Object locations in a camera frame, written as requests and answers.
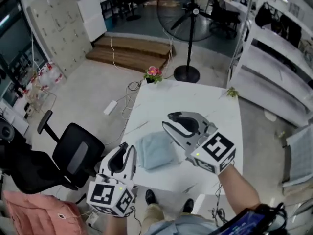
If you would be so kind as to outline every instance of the pink flower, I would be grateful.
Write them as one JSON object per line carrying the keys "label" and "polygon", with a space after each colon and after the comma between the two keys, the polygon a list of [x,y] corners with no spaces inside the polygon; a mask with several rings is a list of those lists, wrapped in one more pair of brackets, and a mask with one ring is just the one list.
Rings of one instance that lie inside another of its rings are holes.
{"label": "pink flower", "polygon": [[155,76],[157,74],[157,69],[154,66],[150,66],[147,74],[151,76]]}
{"label": "pink flower", "polygon": [[162,72],[161,72],[161,70],[160,70],[159,68],[156,69],[156,73],[157,73],[158,75],[162,75]]}

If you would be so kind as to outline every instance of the wooden platform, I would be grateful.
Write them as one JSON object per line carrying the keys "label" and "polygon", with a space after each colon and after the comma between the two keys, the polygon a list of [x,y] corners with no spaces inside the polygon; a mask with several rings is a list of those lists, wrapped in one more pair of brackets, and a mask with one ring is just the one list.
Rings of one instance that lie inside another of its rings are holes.
{"label": "wooden platform", "polygon": [[[170,45],[142,39],[113,37],[114,62],[117,66],[145,72],[150,66],[163,68],[170,54]],[[87,59],[113,64],[111,37],[102,37]]]}

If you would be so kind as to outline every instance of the potted flower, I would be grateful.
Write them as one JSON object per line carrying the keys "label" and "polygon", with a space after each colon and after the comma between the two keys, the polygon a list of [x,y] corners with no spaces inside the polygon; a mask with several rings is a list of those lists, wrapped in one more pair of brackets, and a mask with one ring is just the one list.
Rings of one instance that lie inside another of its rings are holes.
{"label": "potted flower", "polygon": [[161,82],[163,80],[162,78],[162,71],[159,68],[156,68],[154,66],[150,66],[146,73],[143,75],[143,78],[147,80],[147,83],[157,83]]}

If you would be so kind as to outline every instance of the person's leg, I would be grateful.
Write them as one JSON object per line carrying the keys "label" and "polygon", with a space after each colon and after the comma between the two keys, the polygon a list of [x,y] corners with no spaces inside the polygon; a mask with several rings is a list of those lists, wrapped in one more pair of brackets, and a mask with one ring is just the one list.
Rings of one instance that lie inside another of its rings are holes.
{"label": "person's leg", "polygon": [[182,213],[181,216],[195,216],[195,217],[201,217],[203,218],[201,215],[195,215],[195,214],[191,214],[192,210],[194,208],[194,201],[189,198],[186,203],[184,204],[184,207],[182,209]]}
{"label": "person's leg", "polygon": [[152,224],[164,220],[164,214],[161,207],[157,204],[156,196],[152,190],[146,192],[146,202],[148,207],[145,211],[141,226],[141,234],[145,234]]}

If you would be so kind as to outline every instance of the black shoe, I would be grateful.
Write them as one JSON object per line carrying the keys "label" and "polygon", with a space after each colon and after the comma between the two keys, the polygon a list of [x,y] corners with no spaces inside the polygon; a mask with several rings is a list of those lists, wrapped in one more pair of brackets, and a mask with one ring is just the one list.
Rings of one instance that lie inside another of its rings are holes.
{"label": "black shoe", "polygon": [[184,209],[182,210],[182,212],[191,213],[193,208],[194,208],[194,201],[191,198],[189,198],[184,204]]}
{"label": "black shoe", "polygon": [[157,204],[156,196],[153,193],[153,191],[150,190],[150,189],[146,191],[146,202],[147,202],[147,205],[149,205],[149,204]]}

